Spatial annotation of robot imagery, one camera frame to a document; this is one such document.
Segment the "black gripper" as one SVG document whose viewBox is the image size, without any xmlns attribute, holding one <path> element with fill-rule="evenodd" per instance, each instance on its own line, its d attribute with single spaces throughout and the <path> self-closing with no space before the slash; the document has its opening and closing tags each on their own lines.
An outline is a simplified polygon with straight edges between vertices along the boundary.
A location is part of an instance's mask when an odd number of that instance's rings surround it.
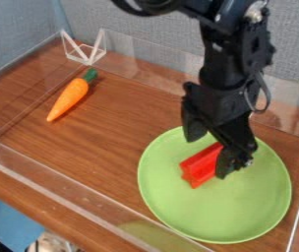
<svg viewBox="0 0 299 252">
<path fill-rule="evenodd" d="M 229 90 L 185 82 L 184 92 L 181 118 L 185 140 L 195 142 L 209 132 L 224 146 L 215 164 L 215 176 L 224 179 L 254 161 L 258 143 L 248 117 L 260 88 L 255 81 Z"/>
</svg>

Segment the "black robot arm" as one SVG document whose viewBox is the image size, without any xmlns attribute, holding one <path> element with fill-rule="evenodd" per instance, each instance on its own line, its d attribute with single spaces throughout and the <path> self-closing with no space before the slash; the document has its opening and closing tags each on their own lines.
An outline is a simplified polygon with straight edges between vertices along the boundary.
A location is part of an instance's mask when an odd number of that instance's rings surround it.
<svg viewBox="0 0 299 252">
<path fill-rule="evenodd" d="M 256 101 L 259 95 L 270 94 L 263 80 L 275 52 L 267 30 L 268 0 L 112 2 L 137 17 L 179 12 L 199 21 L 204 59 L 197 81 L 184 83 L 183 129 L 189 142 L 209 134 L 223 145 L 215 176 L 224 178 L 252 163 L 258 150 L 250 116 L 264 112 Z"/>
</svg>

